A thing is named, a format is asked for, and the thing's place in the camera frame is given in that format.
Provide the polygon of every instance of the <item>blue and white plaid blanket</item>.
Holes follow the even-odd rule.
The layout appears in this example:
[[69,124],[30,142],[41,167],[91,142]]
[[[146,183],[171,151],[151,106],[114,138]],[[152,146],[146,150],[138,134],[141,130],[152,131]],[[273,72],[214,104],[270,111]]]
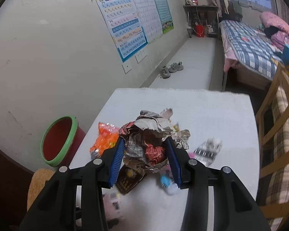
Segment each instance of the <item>blue and white plaid blanket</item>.
[[271,58],[281,61],[274,54],[276,47],[260,38],[264,33],[257,31],[244,23],[223,20],[227,38],[238,61],[248,69],[273,80],[276,66]]

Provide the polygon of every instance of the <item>white table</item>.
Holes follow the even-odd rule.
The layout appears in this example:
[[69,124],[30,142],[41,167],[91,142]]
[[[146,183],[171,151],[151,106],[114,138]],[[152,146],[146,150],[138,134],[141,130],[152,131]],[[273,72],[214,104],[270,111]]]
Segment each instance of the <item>white table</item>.
[[[194,151],[208,138],[222,140],[223,147],[211,167],[229,166],[256,199],[259,180],[257,127],[249,96],[206,90],[117,89],[93,122],[70,168],[84,166],[90,159],[89,148],[98,136],[98,122],[121,127],[133,121],[141,110],[156,113],[173,108],[172,122],[190,130],[188,141]],[[184,215],[187,189],[169,196],[159,187],[158,175],[147,176],[121,197],[125,216],[116,230],[179,231]],[[213,230],[213,190],[209,189],[208,230]]]

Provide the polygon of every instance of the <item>brown crumpled paper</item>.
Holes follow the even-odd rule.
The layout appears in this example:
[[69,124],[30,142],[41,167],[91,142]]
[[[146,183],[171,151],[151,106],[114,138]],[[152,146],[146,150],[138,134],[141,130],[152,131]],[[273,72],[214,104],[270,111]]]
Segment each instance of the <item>brown crumpled paper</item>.
[[172,109],[165,109],[160,114],[142,110],[134,122],[129,122],[119,130],[119,136],[125,139],[126,154],[123,162],[140,174],[145,172],[159,172],[168,162],[165,152],[156,157],[146,155],[149,148],[161,147],[162,142],[171,136],[178,148],[188,149],[187,140],[190,132],[178,131],[170,123]]

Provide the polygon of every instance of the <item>pink pillow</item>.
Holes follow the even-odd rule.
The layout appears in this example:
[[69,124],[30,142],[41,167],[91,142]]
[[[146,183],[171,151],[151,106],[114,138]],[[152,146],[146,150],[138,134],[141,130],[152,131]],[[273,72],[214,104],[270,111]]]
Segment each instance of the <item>pink pillow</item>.
[[279,28],[281,31],[289,34],[289,25],[283,19],[273,14],[272,12],[266,11],[261,13],[260,20],[266,28],[274,26]]

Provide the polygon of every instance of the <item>pair of shoes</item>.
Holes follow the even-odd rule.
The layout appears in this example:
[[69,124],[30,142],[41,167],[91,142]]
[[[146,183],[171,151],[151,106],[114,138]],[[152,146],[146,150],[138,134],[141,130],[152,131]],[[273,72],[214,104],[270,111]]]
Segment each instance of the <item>pair of shoes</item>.
[[162,70],[160,71],[160,76],[163,79],[167,79],[170,77],[170,73],[169,73],[168,68],[166,66],[162,67]]
[[174,62],[173,64],[171,64],[170,68],[168,69],[170,73],[175,73],[177,71],[182,70],[184,67],[182,65],[182,62]]

